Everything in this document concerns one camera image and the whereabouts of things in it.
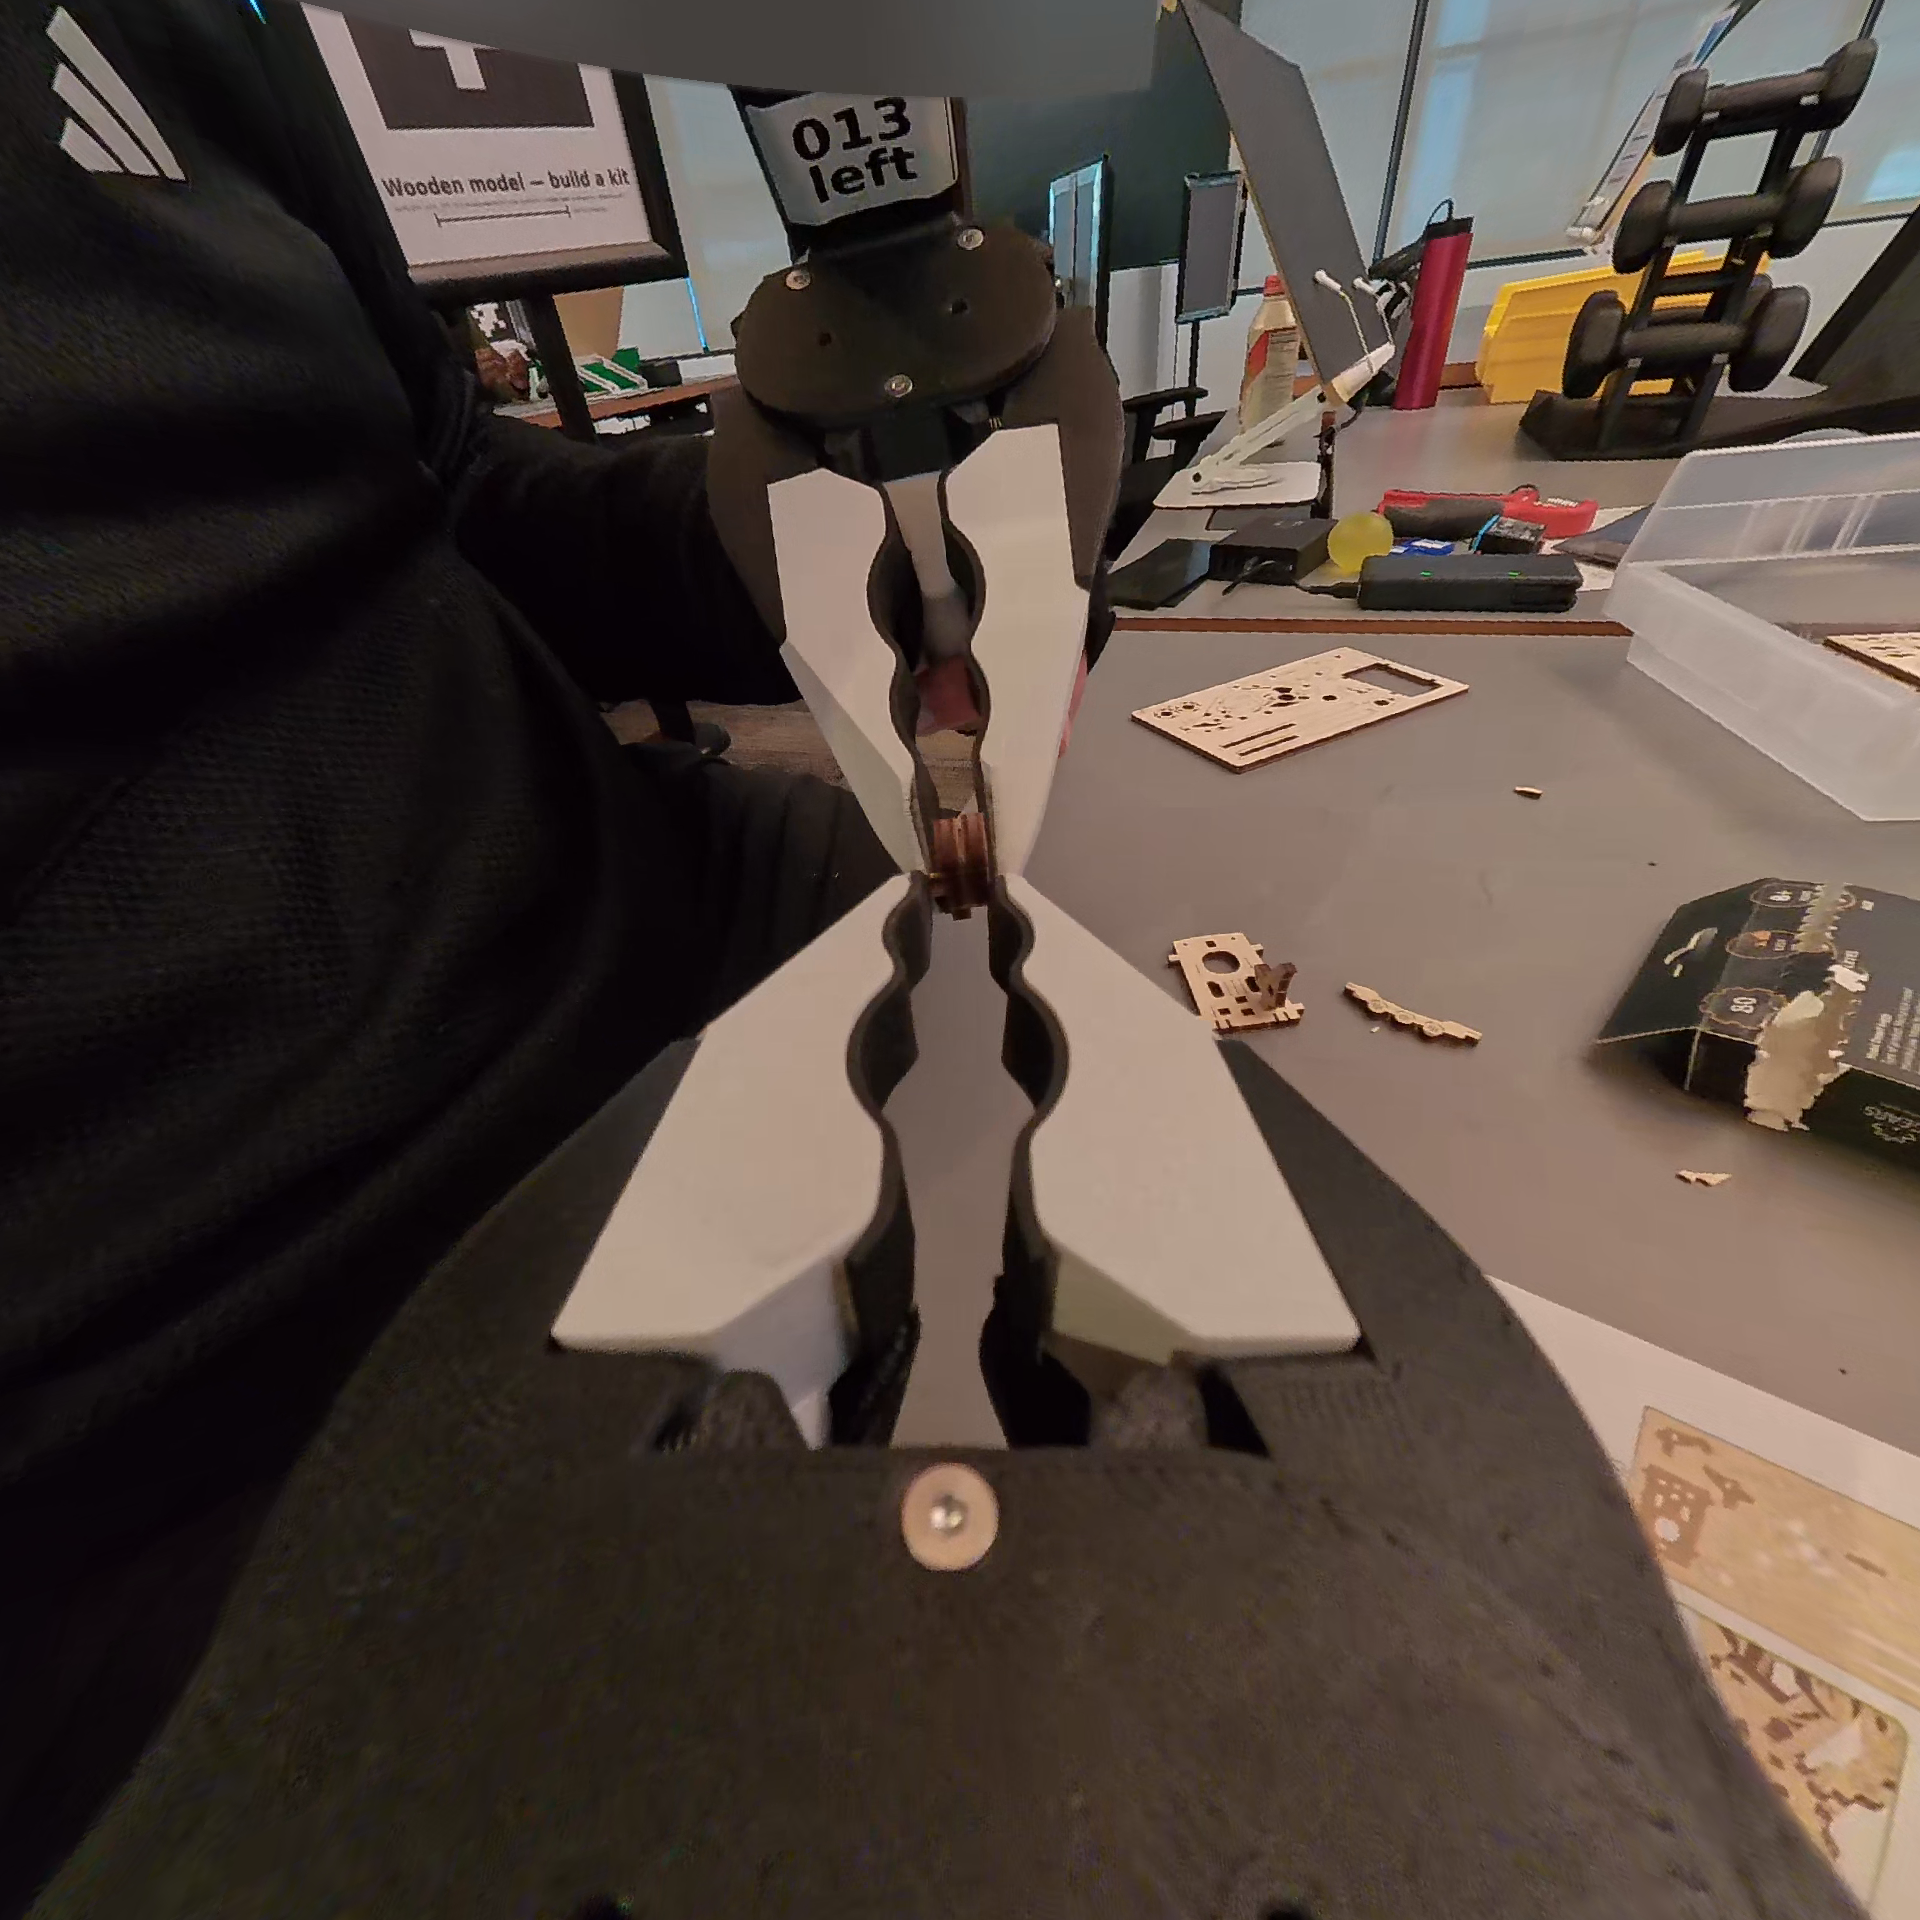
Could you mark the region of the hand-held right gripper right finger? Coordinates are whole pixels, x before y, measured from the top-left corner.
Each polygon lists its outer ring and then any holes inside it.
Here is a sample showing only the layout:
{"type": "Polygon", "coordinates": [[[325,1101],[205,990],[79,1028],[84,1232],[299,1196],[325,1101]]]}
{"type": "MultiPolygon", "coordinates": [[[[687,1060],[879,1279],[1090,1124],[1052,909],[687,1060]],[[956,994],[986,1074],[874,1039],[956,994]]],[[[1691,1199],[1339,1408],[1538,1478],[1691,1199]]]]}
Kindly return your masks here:
{"type": "Polygon", "coordinates": [[[1347,1358],[1361,1320],[1221,1045],[1029,880],[989,904],[1016,1140],[980,1376],[1012,1448],[1084,1446],[1141,1376],[1347,1358]]]}

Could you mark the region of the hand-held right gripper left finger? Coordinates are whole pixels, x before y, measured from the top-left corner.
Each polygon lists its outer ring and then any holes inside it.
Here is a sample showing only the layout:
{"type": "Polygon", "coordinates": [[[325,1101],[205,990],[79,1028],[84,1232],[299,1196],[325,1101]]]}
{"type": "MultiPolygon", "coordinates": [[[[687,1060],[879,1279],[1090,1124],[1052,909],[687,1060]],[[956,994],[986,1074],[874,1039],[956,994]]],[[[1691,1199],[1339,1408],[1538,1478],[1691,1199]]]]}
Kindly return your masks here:
{"type": "Polygon", "coordinates": [[[769,1376],[815,1446],[892,1432],[922,1320],[884,1106],[922,976],[923,878],[899,876],[707,1027],[552,1327],[565,1350],[769,1376]]]}

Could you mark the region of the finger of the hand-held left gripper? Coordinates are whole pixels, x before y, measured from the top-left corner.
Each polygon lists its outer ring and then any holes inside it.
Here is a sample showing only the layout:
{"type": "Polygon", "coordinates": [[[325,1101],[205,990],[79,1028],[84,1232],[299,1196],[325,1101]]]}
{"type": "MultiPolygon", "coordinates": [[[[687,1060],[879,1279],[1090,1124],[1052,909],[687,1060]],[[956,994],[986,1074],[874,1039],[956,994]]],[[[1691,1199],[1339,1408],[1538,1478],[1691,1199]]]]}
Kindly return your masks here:
{"type": "Polygon", "coordinates": [[[977,743],[980,807],[995,871],[1017,876],[1041,838],[1089,635],[1058,426],[989,435],[947,476],[945,506],[979,581],[971,663],[987,695],[977,743]]]}
{"type": "Polygon", "coordinates": [[[769,490],[783,659],[855,803],[903,872],[923,872],[920,762],[896,718],[901,656],[871,605],[887,532],[876,490],[805,470],[769,490]]]}

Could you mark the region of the dark brown wooden wheel part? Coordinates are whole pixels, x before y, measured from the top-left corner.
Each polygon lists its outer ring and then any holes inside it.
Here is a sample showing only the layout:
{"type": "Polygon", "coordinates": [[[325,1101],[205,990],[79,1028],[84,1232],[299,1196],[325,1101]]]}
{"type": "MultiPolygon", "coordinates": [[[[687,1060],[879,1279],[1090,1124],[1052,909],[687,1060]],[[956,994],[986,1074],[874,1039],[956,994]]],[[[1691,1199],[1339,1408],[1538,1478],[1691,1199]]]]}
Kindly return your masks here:
{"type": "Polygon", "coordinates": [[[992,827],[980,808],[945,811],[931,823],[929,888],[933,903],[956,920],[992,900],[996,866],[992,827]]]}

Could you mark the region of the person's left forearm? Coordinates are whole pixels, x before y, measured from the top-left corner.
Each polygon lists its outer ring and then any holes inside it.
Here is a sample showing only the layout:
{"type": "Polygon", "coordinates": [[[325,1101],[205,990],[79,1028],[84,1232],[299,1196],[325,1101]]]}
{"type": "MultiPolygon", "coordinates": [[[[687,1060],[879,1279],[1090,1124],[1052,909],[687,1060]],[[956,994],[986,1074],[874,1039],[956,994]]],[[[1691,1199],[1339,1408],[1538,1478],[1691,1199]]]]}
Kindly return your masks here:
{"type": "Polygon", "coordinates": [[[587,445],[467,406],[452,542],[599,704],[800,696],[713,528],[711,445],[653,428],[587,445]]]}

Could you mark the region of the wooden plate with round hole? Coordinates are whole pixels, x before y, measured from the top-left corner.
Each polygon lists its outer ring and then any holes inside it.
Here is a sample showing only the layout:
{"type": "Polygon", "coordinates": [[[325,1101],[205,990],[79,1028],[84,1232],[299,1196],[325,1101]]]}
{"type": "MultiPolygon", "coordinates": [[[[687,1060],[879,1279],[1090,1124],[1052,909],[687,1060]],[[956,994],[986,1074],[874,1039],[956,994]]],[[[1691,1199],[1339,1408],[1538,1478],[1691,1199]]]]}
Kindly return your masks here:
{"type": "Polygon", "coordinates": [[[1191,934],[1171,944],[1195,1013],[1219,1036],[1298,1024],[1305,1007],[1295,998],[1292,963],[1273,964],[1265,946],[1242,931],[1191,934]]]}

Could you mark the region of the black charger box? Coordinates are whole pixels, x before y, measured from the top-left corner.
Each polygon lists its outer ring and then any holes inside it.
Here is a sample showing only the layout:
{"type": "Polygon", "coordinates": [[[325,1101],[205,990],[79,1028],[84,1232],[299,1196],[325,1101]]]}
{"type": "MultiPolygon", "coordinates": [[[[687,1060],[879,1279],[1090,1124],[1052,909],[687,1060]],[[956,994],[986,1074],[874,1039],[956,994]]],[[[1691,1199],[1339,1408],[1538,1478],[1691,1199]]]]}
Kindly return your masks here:
{"type": "Polygon", "coordinates": [[[1330,532],[1330,519],[1256,519],[1210,544],[1208,579],[1225,587],[1298,584],[1329,565],[1330,532]]]}

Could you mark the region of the white folding stand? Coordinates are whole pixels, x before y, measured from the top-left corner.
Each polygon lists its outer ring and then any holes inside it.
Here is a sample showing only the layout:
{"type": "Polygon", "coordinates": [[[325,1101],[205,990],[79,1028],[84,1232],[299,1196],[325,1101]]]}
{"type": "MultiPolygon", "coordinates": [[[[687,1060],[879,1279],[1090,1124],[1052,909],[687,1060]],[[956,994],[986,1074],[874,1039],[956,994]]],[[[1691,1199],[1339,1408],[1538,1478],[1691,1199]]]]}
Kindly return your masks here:
{"type": "MultiPolygon", "coordinates": [[[[1281,461],[1272,452],[1296,429],[1339,406],[1353,406],[1362,390],[1393,366],[1396,357],[1393,320],[1386,304],[1393,298],[1393,280],[1355,277],[1337,280],[1330,271],[1315,271],[1313,285],[1337,298],[1357,338],[1357,357],[1332,375],[1313,375],[1307,389],[1295,392],[1295,402],[1265,426],[1239,431],[1205,455],[1184,476],[1188,490],[1201,499],[1252,493],[1281,478],[1281,461]]],[[[1301,320],[1301,362],[1307,347],[1305,323],[1301,320]]]]}

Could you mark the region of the wavy wooden strip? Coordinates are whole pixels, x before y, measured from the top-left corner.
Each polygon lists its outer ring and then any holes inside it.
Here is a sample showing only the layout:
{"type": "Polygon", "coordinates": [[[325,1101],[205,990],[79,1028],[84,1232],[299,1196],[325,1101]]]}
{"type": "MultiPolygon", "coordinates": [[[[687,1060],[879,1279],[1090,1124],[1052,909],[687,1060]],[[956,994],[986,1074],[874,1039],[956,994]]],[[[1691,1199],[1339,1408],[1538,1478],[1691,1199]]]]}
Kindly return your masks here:
{"type": "Polygon", "coordinates": [[[1473,1024],[1413,1011],[1357,980],[1344,982],[1343,992],[1347,1000],[1355,1004],[1373,1024],[1395,1027],[1425,1043],[1477,1046],[1484,1039],[1481,1031],[1473,1024]]]}

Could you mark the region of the black tablet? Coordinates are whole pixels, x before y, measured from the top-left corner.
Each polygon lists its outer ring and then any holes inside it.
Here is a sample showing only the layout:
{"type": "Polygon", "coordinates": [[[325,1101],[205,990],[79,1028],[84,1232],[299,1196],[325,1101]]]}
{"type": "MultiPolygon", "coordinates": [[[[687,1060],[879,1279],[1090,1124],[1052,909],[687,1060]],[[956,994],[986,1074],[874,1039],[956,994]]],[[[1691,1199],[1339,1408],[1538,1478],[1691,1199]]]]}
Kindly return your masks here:
{"type": "Polygon", "coordinates": [[[1239,291],[1245,180],[1242,171],[1188,176],[1175,284],[1175,324],[1233,314],[1239,291]]]}

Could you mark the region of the clear bottle with red cap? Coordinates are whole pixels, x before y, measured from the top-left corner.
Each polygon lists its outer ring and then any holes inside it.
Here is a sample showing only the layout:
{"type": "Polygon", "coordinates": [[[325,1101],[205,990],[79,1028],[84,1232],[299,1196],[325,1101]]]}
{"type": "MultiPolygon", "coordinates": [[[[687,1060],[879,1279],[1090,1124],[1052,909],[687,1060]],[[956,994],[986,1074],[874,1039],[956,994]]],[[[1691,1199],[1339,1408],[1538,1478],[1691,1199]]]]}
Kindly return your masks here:
{"type": "Polygon", "coordinates": [[[1236,429],[1251,431],[1281,415],[1295,402],[1301,366],[1301,323],[1290,288],[1277,271],[1265,279],[1239,378],[1236,429]]]}

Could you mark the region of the red flat tool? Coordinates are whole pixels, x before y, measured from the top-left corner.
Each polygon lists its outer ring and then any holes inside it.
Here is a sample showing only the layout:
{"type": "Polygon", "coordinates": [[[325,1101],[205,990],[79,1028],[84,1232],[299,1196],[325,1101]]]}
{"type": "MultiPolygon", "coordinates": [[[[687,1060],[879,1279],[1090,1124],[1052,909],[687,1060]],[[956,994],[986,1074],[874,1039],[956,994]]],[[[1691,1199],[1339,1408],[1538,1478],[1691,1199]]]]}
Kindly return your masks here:
{"type": "Polygon", "coordinates": [[[1434,539],[1496,550],[1538,549],[1547,542],[1586,535],[1597,519],[1593,499],[1551,496],[1535,484],[1496,493],[1477,492],[1384,492],[1376,511],[1396,539],[1434,539]]]}

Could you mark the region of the framed paper sign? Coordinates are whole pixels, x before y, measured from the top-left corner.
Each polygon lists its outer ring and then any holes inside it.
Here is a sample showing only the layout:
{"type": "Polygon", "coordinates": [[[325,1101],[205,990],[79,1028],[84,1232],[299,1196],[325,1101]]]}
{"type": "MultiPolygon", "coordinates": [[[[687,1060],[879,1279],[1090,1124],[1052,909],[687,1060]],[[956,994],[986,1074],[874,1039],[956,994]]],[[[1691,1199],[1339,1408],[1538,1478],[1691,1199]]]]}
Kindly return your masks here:
{"type": "Polygon", "coordinates": [[[332,6],[299,15],[425,293],[687,277],[642,78],[332,6]]]}

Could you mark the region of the black power bank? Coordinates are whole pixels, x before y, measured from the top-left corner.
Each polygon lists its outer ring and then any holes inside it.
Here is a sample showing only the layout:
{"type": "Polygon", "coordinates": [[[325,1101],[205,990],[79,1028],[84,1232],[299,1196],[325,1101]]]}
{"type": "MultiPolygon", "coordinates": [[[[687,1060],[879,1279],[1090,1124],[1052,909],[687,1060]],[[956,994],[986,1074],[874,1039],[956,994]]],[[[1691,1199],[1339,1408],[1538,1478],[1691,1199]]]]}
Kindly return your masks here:
{"type": "Polygon", "coordinates": [[[1373,613],[1570,613],[1583,592],[1565,555],[1388,554],[1361,565],[1355,603],[1373,613]]]}

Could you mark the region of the red water bottle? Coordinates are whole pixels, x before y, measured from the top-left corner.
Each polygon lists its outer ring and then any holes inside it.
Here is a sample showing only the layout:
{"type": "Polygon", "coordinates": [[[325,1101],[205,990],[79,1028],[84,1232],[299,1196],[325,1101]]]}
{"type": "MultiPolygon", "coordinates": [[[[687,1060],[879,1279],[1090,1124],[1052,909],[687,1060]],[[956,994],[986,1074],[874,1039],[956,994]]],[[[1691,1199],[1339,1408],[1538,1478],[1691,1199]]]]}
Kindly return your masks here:
{"type": "Polygon", "coordinates": [[[1441,208],[1429,219],[1413,262],[1409,326],[1400,349],[1395,411],[1427,411],[1442,390],[1461,288],[1473,258],[1475,219],[1448,218],[1441,208]]]}

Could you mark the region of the black cardboard box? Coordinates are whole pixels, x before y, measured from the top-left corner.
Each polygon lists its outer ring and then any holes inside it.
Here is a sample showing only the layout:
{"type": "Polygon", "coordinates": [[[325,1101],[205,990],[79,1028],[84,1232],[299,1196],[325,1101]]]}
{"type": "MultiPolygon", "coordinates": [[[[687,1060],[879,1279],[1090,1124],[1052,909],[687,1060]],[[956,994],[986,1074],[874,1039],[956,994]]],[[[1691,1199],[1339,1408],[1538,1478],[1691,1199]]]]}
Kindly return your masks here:
{"type": "Polygon", "coordinates": [[[1783,1136],[1919,1163],[1919,903],[1762,878],[1677,907],[1597,1036],[1783,1136]]]}

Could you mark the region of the yellow plastic bin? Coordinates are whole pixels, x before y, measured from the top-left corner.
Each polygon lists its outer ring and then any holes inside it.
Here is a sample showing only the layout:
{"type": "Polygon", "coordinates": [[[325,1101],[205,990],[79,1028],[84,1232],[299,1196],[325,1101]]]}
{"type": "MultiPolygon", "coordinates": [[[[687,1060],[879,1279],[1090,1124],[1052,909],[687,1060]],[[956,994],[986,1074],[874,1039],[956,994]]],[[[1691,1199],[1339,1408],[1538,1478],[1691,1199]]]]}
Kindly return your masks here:
{"type": "Polygon", "coordinates": [[[1593,295],[1633,307],[1645,271],[1586,268],[1506,280],[1491,308],[1475,357],[1481,396],[1492,404],[1524,404],[1535,392],[1564,390],[1564,364],[1578,311],[1593,295]]]}

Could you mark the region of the black dumbbell rack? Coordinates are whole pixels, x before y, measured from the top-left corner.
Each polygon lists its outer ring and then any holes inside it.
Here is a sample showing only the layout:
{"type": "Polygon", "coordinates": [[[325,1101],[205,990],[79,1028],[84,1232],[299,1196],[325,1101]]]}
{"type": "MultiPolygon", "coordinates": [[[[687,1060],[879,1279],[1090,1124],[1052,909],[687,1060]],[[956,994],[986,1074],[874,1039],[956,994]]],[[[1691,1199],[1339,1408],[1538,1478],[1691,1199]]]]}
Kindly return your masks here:
{"type": "MultiPolygon", "coordinates": [[[[1792,167],[1809,163],[1800,159],[1800,150],[1811,134],[1818,133],[1693,141],[1675,154],[1683,167],[1666,180],[1689,202],[1749,195],[1776,186],[1792,167]]],[[[1732,245],[1666,245],[1636,269],[1645,271],[1645,279],[1626,308],[1627,318],[1639,323],[1659,304],[1700,304],[1708,320],[1730,320],[1747,288],[1765,277],[1762,268],[1780,260],[1787,256],[1767,256],[1759,238],[1732,245]]],[[[1636,381],[1639,370],[1624,367],[1609,375],[1589,399],[1538,390],[1520,422],[1522,437],[1564,461],[1631,461],[1677,458],[1693,448],[1759,445],[1818,428],[1896,429],[1916,421],[1916,399],[1848,399],[1827,389],[1801,399],[1736,392],[1722,380],[1724,364],[1681,380],[1636,381]]]]}

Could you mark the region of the person's black sweater torso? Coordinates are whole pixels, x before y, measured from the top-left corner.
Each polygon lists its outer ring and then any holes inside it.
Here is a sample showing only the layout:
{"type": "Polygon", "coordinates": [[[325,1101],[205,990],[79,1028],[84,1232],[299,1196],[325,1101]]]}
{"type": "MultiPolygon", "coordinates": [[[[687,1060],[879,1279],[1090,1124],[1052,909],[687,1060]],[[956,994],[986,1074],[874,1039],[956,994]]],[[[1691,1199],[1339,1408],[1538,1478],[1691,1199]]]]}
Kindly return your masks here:
{"type": "Polygon", "coordinates": [[[21,1916],[408,1296],[896,869],[833,783],[625,749],[464,560],[474,362],[261,6],[4,4],[2,138],[21,1916]]]}

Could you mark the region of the large black dumbbell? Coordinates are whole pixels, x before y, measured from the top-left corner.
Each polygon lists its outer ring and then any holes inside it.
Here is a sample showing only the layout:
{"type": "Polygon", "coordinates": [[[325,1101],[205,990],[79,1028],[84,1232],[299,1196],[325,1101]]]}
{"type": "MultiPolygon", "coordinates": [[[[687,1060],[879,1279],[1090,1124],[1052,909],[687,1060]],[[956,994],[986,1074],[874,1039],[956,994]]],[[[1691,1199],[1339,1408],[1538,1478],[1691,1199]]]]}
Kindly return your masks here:
{"type": "Polygon", "coordinates": [[[1607,378],[1639,367],[1636,381],[1705,375],[1724,364],[1732,392],[1759,392],[1778,378],[1807,328],[1811,295],[1759,277],[1730,320],[1708,320],[1700,304],[1659,304],[1631,323],[1613,293],[1596,293],[1578,311],[1564,362],[1562,392],[1589,399],[1607,378]]]}

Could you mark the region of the clear plastic container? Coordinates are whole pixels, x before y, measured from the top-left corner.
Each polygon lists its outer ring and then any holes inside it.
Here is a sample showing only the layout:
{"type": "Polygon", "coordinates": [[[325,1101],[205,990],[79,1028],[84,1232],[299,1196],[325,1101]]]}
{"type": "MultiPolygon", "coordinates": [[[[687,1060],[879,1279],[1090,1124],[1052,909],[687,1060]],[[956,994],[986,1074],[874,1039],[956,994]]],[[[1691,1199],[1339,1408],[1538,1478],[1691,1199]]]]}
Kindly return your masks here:
{"type": "Polygon", "coordinates": [[[1919,437],[1689,452],[1609,590],[1627,661],[1867,823],[1919,819],[1919,691],[1821,645],[1919,632],[1919,437]]]}

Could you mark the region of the white instruction booklet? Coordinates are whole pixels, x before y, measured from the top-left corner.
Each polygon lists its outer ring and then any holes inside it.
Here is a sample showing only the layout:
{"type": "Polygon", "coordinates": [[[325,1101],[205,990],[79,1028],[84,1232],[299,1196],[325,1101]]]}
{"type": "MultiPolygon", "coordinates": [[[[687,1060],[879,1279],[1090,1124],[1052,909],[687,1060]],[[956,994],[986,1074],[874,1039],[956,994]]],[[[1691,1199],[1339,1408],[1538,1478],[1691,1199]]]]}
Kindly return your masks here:
{"type": "Polygon", "coordinates": [[[1613,1460],[1703,1670],[1804,1835],[1919,1916],[1919,1463],[1500,1282],[1613,1460]]]}

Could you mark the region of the medium black dumbbell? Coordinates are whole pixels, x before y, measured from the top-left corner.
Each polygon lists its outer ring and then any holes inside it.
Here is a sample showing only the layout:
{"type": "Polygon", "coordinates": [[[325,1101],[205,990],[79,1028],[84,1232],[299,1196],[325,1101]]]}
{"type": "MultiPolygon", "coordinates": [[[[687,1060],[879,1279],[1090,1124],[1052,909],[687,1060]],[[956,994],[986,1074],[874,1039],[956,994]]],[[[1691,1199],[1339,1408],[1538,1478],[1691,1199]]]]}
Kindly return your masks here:
{"type": "Polygon", "coordinates": [[[1675,183],[1648,180],[1616,228],[1616,271],[1644,269],[1666,245],[1761,240],[1767,256],[1796,256],[1829,219],[1842,157],[1827,154],[1792,167],[1776,186],[1714,198],[1684,198],[1675,183]]]}

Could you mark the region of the small black dumbbell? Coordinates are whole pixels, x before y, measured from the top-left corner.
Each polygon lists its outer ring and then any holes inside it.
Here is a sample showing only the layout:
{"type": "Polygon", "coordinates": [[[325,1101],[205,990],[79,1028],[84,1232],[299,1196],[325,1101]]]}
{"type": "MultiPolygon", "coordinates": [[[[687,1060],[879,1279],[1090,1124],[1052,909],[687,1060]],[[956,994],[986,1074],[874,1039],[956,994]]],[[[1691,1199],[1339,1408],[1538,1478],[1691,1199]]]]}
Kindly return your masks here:
{"type": "Polygon", "coordinates": [[[1761,79],[1713,82],[1708,69],[1689,69],[1665,96],[1651,149],[1666,157],[1719,138],[1833,130],[1865,94],[1877,56],[1879,43],[1859,37],[1821,63],[1761,79]]]}

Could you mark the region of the black mesh panel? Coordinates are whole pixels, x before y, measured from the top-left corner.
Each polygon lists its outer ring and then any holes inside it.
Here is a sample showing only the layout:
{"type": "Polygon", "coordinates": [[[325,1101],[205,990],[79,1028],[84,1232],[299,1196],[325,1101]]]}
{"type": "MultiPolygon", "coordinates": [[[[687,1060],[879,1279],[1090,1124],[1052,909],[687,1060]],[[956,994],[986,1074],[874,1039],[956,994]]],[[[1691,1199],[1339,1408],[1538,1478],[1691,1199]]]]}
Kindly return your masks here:
{"type": "Polygon", "coordinates": [[[1792,367],[1848,399],[1919,398],[1919,211],[1792,367]]]}

